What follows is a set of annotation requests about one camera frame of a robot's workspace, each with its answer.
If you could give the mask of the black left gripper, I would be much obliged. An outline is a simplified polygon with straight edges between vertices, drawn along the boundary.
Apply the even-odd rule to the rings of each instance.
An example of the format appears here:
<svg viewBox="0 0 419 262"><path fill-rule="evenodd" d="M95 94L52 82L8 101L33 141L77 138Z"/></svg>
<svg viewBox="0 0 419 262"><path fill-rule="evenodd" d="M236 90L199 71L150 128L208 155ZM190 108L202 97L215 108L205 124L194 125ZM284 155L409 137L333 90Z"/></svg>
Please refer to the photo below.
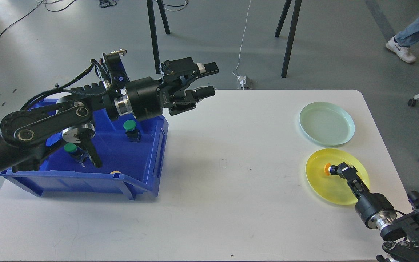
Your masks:
<svg viewBox="0 0 419 262"><path fill-rule="evenodd" d="M162 77L146 77L125 85L132 112L138 121L162 115L168 109L171 116L191 111L196 104L216 94L213 86L189 90L197 78L219 73L215 62L194 63L190 57L165 61L160 64Z"/></svg>

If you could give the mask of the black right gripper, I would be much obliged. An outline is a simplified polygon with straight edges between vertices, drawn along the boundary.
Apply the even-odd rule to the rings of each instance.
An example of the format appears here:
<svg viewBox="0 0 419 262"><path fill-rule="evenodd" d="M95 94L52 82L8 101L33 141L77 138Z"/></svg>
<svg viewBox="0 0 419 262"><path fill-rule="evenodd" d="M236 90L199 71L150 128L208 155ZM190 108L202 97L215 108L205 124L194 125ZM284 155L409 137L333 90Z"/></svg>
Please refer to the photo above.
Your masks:
<svg viewBox="0 0 419 262"><path fill-rule="evenodd" d="M382 226L377 225L377 221L382 217L392 221L397 218L392 204L380 193L370 193L367 185L358 176L354 166L346 163L339 164L341 174L339 176L347 181L358 202L355 204L355 211L362 222L369 229L379 229Z"/></svg>

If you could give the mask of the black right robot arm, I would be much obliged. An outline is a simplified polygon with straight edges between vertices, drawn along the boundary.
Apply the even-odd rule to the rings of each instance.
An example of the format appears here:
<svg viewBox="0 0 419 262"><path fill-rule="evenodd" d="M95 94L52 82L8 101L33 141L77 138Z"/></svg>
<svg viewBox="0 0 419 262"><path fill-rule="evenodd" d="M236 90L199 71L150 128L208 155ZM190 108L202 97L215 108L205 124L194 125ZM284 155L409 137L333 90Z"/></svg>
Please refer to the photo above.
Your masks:
<svg viewBox="0 0 419 262"><path fill-rule="evenodd" d="M326 173L346 179L357 199L355 211L365 226L378 229L383 239L382 249L386 257L378 255L379 262L419 262L419 193L412 191L408 196L412 212L397 217L397 210L380 193L371 193L356 168L346 163L329 165Z"/></svg>

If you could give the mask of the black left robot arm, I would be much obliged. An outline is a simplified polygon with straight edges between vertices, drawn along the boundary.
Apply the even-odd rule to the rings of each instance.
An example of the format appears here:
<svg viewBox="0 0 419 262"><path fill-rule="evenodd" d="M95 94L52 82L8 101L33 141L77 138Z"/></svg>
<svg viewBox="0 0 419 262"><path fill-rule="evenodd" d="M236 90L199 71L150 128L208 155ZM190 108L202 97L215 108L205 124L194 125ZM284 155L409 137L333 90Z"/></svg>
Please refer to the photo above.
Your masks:
<svg viewBox="0 0 419 262"><path fill-rule="evenodd" d="M104 109L111 121L132 114L137 121L190 111L216 94L213 86L188 88L199 78L219 72L215 62L195 63L187 57L160 64L161 78L130 81L121 57L126 50L104 53L79 76L42 92L0 123L0 172L38 171L45 159L67 143L80 146L93 165L103 163L91 141L93 113Z"/></svg>

